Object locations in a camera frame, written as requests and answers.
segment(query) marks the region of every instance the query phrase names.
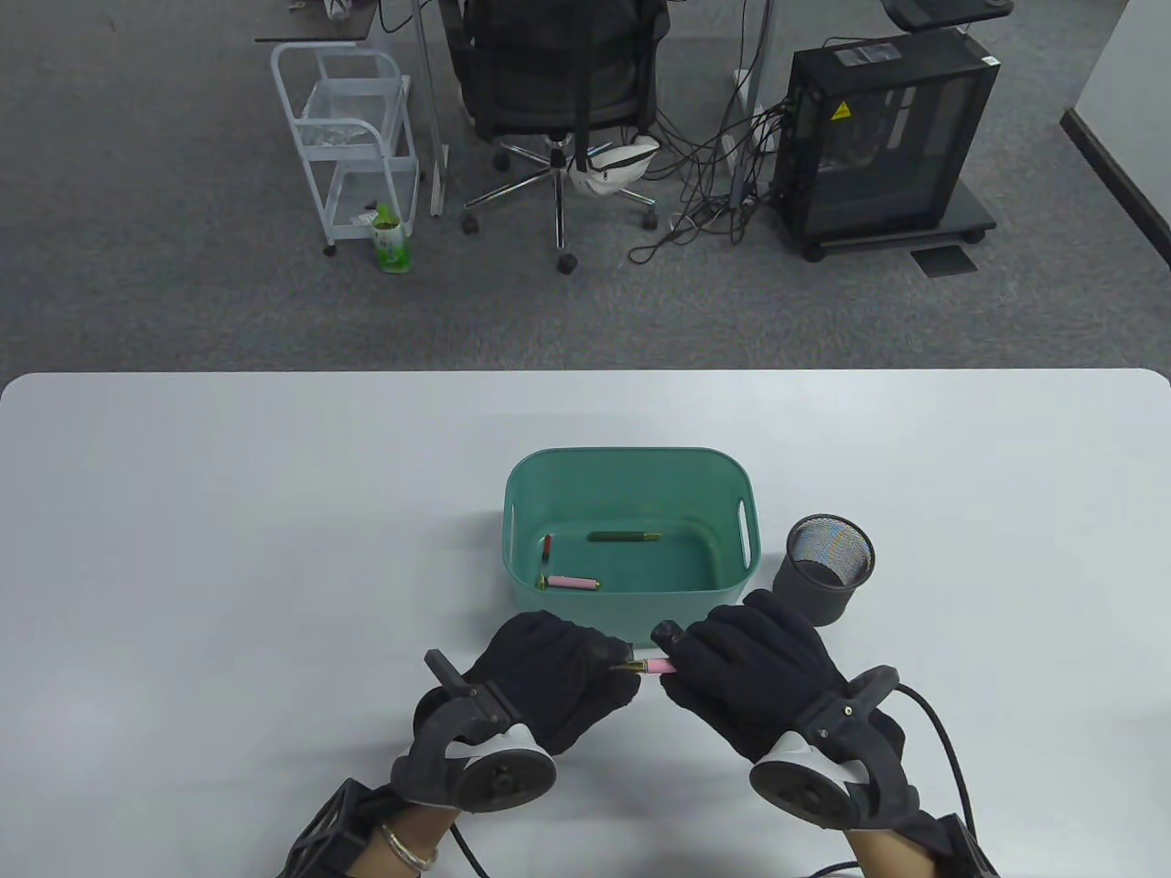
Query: teal plastic basket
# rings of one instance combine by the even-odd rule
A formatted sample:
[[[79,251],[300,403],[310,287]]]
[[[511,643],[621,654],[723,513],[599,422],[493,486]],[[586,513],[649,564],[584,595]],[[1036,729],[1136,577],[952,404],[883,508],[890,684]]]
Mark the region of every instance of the teal plastic basket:
[[[752,483],[710,448],[550,448],[505,488],[504,562],[521,610],[548,610],[649,646],[663,619],[683,626],[735,601],[760,563]],[[595,530],[659,534],[589,542]],[[546,534],[553,535],[542,565]],[[598,579],[598,591],[541,590],[540,576]]]

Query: chair base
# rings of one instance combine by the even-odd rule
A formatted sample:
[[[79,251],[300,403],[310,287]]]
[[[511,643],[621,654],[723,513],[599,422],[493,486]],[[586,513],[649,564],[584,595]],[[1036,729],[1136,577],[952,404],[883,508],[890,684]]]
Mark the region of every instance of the chair base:
[[[470,201],[464,203],[464,210],[471,211],[473,207],[480,207],[488,204],[489,201],[495,201],[497,199],[504,198],[505,196],[511,196],[513,192],[519,192],[532,183],[537,180],[549,179],[553,181],[553,203],[555,208],[555,221],[556,221],[556,242],[557,242],[557,270],[562,274],[569,274],[577,266],[577,260],[571,253],[566,253],[566,210],[564,210],[564,193],[566,185],[569,177],[569,163],[567,159],[567,152],[569,149],[569,143],[573,138],[567,137],[564,140],[553,140],[550,138],[545,138],[546,143],[549,145],[549,156],[542,156],[539,152],[533,152],[532,150],[526,150],[523,146],[515,146],[511,143],[502,143],[500,146],[508,152],[528,159],[529,162],[537,165],[537,170],[522,177],[515,183],[508,183],[504,186],[497,186],[497,188],[491,192],[485,192],[478,198],[473,198]],[[604,149],[609,149],[610,144],[604,143],[598,146],[591,146],[589,155],[595,155]],[[648,217],[651,217],[655,212],[655,199],[642,196],[637,192],[632,192],[629,188],[618,190],[618,194],[623,198],[628,198],[631,201],[641,204],[648,208]],[[648,220],[644,219],[644,227],[648,226]]]

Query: cable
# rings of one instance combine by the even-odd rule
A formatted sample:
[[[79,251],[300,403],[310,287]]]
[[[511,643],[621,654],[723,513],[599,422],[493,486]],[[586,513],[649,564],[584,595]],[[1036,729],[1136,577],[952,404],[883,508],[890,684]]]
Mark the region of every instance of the cable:
[[[773,0],[765,0],[765,2],[771,9]],[[747,30],[747,0],[744,0],[740,6],[738,70],[745,69],[744,47]],[[749,76],[756,68],[762,49],[763,41],[758,41],[756,50],[745,70],[745,76]],[[650,169],[644,178],[655,181],[678,176],[683,181],[683,192],[679,196],[680,210],[672,214],[670,231],[666,234],[662,235],[655,243],[632,247],[628,252],[626,258],[631,262],[646,265],[665,245],[673,243],[682,247],[691,243],[701,234],[727,235],[733,245],[744,239],[748,220],[760,201],[758,181],[767,155],[765,144],[787,119],[788,101],[782,101],[761,114],[749,112],[747,118],[731,122],[738,96],[739,88],[733,88],[732,95],[724,107],[724,112],[720,115],[715,133],[698,143],[684,136],[666,112],[662,109],[657,111],[655,135],[665,146],[664,155],[673,153],[674,158],[666,165]],[[741,128],[746,129],[742,133],[738,131]],[[725,146],[725,137],[732,140],[730,146]],[[724,165],[726,157],[741,149],[751,150],[745,174],[745,194],[742,204],[737,210],[732,210],[731,193],[715,193],[717,173]]]
[[[671,229],[671,234],[674,234],[676,228]],[[701,232],[703,228],[697,226],[696,235],[698,236]],[[651,253],[652,256],[653,256],[653,249],[658,249],[658,247],[662,246],[662,243],[663,241],[659,241],[659,243],[652,246],[652,253]],[[939,719],[939,714],[937,714],[934,708],[927,702],[927,699],[925,699],[918,692],[912,690],[910,686],[900,682],[895,687],[895,690],[902,692],[904,695],[913,700],[919,707],[923,708],[923,712],[927,714],[927,719],[931,720],[931,725],[934,727],[936,734],[939,735],[939,742],[944,746],[944,753],[947,754],[947,762],[951,764],[952,776],[956,778],[956,788],[959,790],[960,807],[964,809],[964,823],[967,824],[967,831],[971,834],[972,841],[979,843],[975,837],[975,819],[972,817],[972,802],[967,795],[967,783],[964,782],[964,773],[960,770],[959,759],[957,759],[956,756],[956,748],[952,747],[951,738],[947,735],[947,730],[944,728],[943,720]],[[456,844],[458,844],[459,849],[464,852],[464,857],[467,858],[468,865],[472,866],[472,871],[475,872],[477,878],[489,878],[488,873],[484,870],[484,866],[480,865],[480,860],[475,858],[475,855],[472,853],[472,849],[468,848],[467,842],[464,839],[464,834],[459,831],[459,826],[452,824],[451,834],[456,838]],[[834,874],[835,872],[844,872],[848,869],[860,869],[860,867],[861,866],[858,866],[856,860],[834,863],[833,865],[826,866],[824,869],[819,869],[816,872],[808,876],[808,878],[827,878],[827,876]]]
[[[430,2],[431,2],[431,0],[423,0],[423,2],[419,4],[419,9],[422,11]],[[409,23],[411,23],[411,19],[413,19],[413,18],[415,18],[415,14],[412,13],[412,14],[408,15],[405,19],[403,19],[402,21],[399,21],[397,25],[395,25],[395,27],[388,28],[386,27],[386,19],[384,19],[383,15],[382,15],[382,0],[378,0],[378,23],[382,25],[382,29],[383,29],[384,33],[397,34],[399,30],[402,30],[404,27],[406,27]]]
[[[826,866],[824,869],[819,869],[816,872],[809,876],[809,878],[826,878],[827,874],[833,874],[834,872],[844,872],[847,869],[861,869],[857,860],[847,860],[845,863],[835,863],[831,866]]]
[[[472,853],[472,849],[467,846],[467,842],[464,841],[464,834],[459,831],[459,826],[454,823],[451,824],[451,835],[456,839],[456,844],[464,852],[464,858],[467,859],[467,864],[472,866],[472,871],[475,872],[478,878],[489,878],[488,873],[484,871],[484,866],[480,865],[480,860],[475,858]]]
[[[952,776],[956,778],[956,788],[959,790],[959,803],[964,809],[964,823],[967,824],[967,831],[971,834],[972,841],[979,844],[979,839],[975,835],[975,818],[972,817],[972,801],[967,795],[967,784],[964,782],[964,773],[959,768],[959,760],[956,757],[956,748],[952,747],[951,739],[947,736],[947,730],[944,728],[944,723],[939,719],[939,714],[937,714],[934,708],[927,704],[927,699],[912,690],[910,686],[900,682],[895,688],[922,707],[923,712],[927,714],[927,719],[931,720],[931,725],[936,727],[936,734],[939,735],[939,742],[944,746],[944,753],[947,754],[947,762],[952,768]]]

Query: computer case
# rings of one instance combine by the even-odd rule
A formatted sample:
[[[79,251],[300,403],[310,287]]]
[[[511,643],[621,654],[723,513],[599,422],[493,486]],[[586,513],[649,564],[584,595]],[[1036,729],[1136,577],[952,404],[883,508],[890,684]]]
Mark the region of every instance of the computer case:
[[[999,67],[951,28],[796,53],[772,193],[797,247],[937,226]]]

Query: hand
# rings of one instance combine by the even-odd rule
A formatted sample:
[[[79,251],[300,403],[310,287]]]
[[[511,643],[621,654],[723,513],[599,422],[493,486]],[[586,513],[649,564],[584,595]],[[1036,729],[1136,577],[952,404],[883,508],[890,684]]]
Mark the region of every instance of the hand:
[[[667,697],[753,762],[822,693],[848,691],[816,629],[765,590],[751,592],[742,606],[717,606],[691,625],[671,661],[676,673],[659,678]],[[902,756],[898,723],[878,711],[870,721]]]
[[[497,631],[464,679],[495,682],[536,742],[557,755],[595,722],[634,699],[638,674],[610,670],[626,661],[629,651],[628,644],[596,629],[574,625],[543,610],[526,612]],[[441,688],[424,695],[415,712],[416,730],[445,700]]]

